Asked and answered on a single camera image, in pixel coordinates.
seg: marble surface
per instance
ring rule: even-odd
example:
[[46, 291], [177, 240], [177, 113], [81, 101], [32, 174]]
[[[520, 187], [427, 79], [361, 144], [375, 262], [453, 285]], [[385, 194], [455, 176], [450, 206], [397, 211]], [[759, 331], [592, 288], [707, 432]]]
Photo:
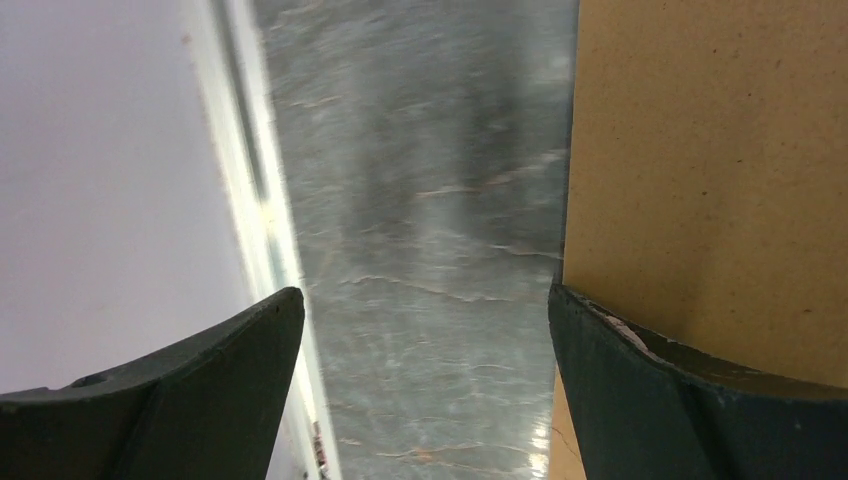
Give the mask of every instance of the marble surface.
[[343, 475], [547, 477], [574, 0], [255, 0]]

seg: brown surface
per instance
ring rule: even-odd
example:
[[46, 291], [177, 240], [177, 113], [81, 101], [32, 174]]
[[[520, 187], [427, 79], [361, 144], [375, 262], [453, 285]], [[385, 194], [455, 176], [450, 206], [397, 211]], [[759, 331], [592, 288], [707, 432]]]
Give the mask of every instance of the brown surface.
[[848, 2], [584, 0], [566, 283], [848, 387]]
[[551, 458], [548, 466], [548, 478], [550, 480], [586, 480], [559, 371], [556, 374], [556, 386], [554, 387], [553, 428], [551, 430]]

